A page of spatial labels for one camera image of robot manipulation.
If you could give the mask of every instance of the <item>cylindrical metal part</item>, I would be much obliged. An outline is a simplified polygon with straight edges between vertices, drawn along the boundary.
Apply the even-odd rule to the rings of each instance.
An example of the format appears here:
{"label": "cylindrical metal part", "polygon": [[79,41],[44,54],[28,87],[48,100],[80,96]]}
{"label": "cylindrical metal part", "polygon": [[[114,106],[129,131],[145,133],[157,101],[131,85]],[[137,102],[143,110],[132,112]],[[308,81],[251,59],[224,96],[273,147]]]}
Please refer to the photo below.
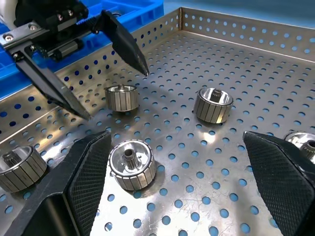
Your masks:
{"label": "cylindrical metal part", "polygon": [[133,170],[139,166],[139,162],[136,154],[132,149],[127,149],[124,151],[124,159],[129,169]]}
{"label": "cylindrical metal part", "polygon": [[223,123],[232,108],[233,98],[217,88],[202,88],[198,91],[194,106],[196,116],[209,123]]}
{"label": "cylindrical metal part", "polygon": [[308,140],[301,146],[300,150],[309,160],[312,160],[315,158],[315,140]]}
{"label": "cylindrical metal part", "polygon": [[115,112],[126,112],[139,106],[137,87],[130,85],[117,85],[105,90],[106,104]]}
{"label": "cylindrical metal part", "polygon": [[38,181],[46,168],[34,148],[17,147],[0,157],[0,186],[9,193],[21,191]]}
{"label": "cylindrical metal part", "polygon": [[315,164],[315,134],[294,131],[285,135],[284,140],[297,146],[304,156]]}
{"label": "cylindrical metal part", "polygon": [[126,190],[142,189],[156,175],[152,149],[144,141],[137,139],[115,146],[109,154],[109,166],[117,183]]}

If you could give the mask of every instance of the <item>blue surface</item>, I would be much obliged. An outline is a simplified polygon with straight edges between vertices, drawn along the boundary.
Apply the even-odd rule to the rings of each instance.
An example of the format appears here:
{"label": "blue surface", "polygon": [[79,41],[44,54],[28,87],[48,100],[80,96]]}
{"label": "blue surface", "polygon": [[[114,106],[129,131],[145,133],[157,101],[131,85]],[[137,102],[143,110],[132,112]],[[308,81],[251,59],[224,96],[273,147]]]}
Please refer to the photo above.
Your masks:
{"label": "blue surface", "polygon": [[[103,9],[121,13],[121,17],[118,17],[118,20],[130,32],[150,23],[164,14],[163,0],[82,0],[82,2],[89,8],[89,17],[98,15]],[[0,24],[0,33],[7,31],[9,31],[9,29]],[[85,47],[81,51],[65,58],[62,62],[56,63],[48,59],[45,61],[45,64],[52,71],[60,70],[110,42],[103,34],[90,34],[86,36],[83,41],[85,41]],[[29,84],[31,84],[31,81],[19,72],[12,58],[0,48],[0,99]]]}

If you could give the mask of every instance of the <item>metal sheet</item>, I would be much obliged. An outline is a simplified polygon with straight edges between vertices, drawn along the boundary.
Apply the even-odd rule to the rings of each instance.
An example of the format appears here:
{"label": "metal sheet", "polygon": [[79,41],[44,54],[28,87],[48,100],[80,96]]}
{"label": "metal sheet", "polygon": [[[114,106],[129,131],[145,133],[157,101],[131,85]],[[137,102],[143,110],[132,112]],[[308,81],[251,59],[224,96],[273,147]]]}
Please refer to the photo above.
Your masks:
{"label": "metal sheet", "polygon": [[[238,44],[222,41],[221,36],[216,40],[208,36],[218,34],[207,35],[204,27],[198,34],[189,27],[183,29],[193,33],[178,31],[178,24],[192,25],[192,15],[195,20],[213,17],[214,24],[215,17],[220,16],[217,27],[226,35],[233,33],[229,30],[233,27],[224,25],[225,18],[237,21],[238,26],[243,20],[247,26],[257,23],[183,8],[133,33],[139,45],[145,44],[148,77],[126,66],[116,54],[111,55],[110,46],[64,68],[57,74],[63,80],[68,77],[67,86],[73,87],[73,92],[94,115],[88,123],[47,104],[33,86],[1,102],[1,109],[7,112],[7,116],[0,118],[1,151],[16,145],[32,145],[52,167],[64,158],[75,141],[99,130],[111,130],[113,145],[137,138],[152,147],[158,171],[154,181],[140,192],[124,191],[107,169],[93,236],[178,235],[180,231],[200,236],[209,235],[209,229],[215,231],[214,227],[220,235],[235,236],[245,235],[246,226],[250,227],[250,235],[281,235],[270,223],[271,215],[257,191],[242,134],[253,129],[282,138],[289,130],[315,132],[314,63],[293,58],[300,56],[300,52],[283,53],[292,56],[286,57],[278,51],[276,54],[266,51],[272,47],[260,48],[263,51],[253,44],[247,47],[239,41],[235,41]],[[268,32],[275,28],[288,32],[291,29],[273,23],[260,24]],[[244,31],[243,35],[246,33],[249,38],[249,32]],[[298,32],[306,39],[314,34],[314,30],[305,28],[298,28]],[[126,114],[106,109],[103,88],[118,83],[138,87],[138,109]],[[203,86],[219,87],[235,99],[230,116],[222,125],[201,122],[191,112],[195,92]],[[15,109],[15,104],[21,104],[21,108]],[[0,199],[6,194],[0,202],[0,235],[23,207],[24,193],[10,195],[0,190]],[[155,204],[155,208],[149,207],[149,203]],[[13,210],[5,214],[8,206],[13,206]],[[106,231],[109,222],[112,229]]]}

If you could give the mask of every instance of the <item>perforated metal tray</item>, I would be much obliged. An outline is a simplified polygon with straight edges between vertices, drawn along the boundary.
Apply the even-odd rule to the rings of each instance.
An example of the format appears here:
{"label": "perforated metal tray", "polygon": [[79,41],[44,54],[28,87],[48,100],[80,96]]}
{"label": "perforated metal tray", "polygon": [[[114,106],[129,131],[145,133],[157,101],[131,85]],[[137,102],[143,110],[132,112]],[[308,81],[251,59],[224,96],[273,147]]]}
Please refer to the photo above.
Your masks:
{"label": "perforated metal tray", "polygon": [[[281,235],[257,190],[242,134],[315,132],[315,30],[180,8],[133,36],[148,77],[111,46],[86,56],[57,75],[94,119],[48,104],[29,86],[0,103],[1,153],[32,145],[53,168],[73,142],[99,130],[111,130],[113,145],[134,138],[149,143],[158,166],[154,182],[126,192],[107,170],[91,235]],[[104,88],[117,83],[138,87],[137,110],[106,109]],[[192,113],[202,87],[234,97],[223,125]],[[0,189],[0,235],[34,188]]]}

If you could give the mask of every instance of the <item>textured gripper pad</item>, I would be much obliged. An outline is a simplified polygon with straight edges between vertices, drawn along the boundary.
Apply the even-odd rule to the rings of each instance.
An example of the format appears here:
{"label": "textured gripper pad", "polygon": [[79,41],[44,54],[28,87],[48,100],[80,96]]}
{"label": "textured gripper pad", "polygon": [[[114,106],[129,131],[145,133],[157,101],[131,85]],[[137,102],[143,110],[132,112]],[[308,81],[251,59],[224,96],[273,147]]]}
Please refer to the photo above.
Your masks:
{"label": "textured gripper pad", "polygon": [[245,132],[243,138],[258,190],[282,234],[315,235],[310,222],[314,221],[314,172],[301,170],[313,164],[284,140],[254,132]]}
{"label": "textured gripper pad", "polygon": [[[84,158],[69,187],[68,200],[82,236],[90,235],[93,226],[104,188],[110,144],[110,133],[105,132],[96,142],[90,142],[83,153],[79,153]],[[77,150],[75,145],[70,151],[72,149],[74,152]]]}

